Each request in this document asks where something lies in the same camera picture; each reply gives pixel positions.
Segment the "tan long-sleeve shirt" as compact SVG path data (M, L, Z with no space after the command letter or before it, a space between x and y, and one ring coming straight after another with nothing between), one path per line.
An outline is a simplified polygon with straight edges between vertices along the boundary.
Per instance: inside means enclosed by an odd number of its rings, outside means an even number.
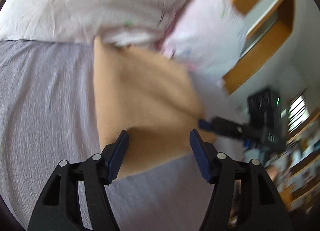
M191 151L189 133L204 110L185 67L160 53L116 47L96 37L93 86L99 145L121 131L129 147L119 178L139 174Z

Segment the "cluttered wooden shelf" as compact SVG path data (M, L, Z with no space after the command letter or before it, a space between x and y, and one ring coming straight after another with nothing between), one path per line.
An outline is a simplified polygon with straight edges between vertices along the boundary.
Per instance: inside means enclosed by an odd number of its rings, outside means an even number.
M319 195L319 108L289 133L288 150L274 157L276 186L289 211L309 211Z

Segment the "right pink pillow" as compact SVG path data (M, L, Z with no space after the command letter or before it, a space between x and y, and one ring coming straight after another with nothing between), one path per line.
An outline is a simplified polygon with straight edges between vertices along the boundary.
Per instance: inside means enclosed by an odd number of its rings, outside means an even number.
M248 28L231 0L190 0L161 43L168 58L223 85L240 59Z

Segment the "lavender bed sheet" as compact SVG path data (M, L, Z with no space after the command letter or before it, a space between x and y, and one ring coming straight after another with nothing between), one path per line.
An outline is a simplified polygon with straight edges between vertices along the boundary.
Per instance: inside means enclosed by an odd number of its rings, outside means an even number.
M99 150L92 46L1 42L1 197L17 221L27 227L59 161ZM121 230L198 230L212 190L193 155L106 188Z

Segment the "left floral pillow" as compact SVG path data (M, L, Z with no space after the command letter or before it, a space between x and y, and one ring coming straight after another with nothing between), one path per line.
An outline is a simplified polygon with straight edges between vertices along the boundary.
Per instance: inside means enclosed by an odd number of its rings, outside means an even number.
M6 0L1 40L153 44L188 0Z

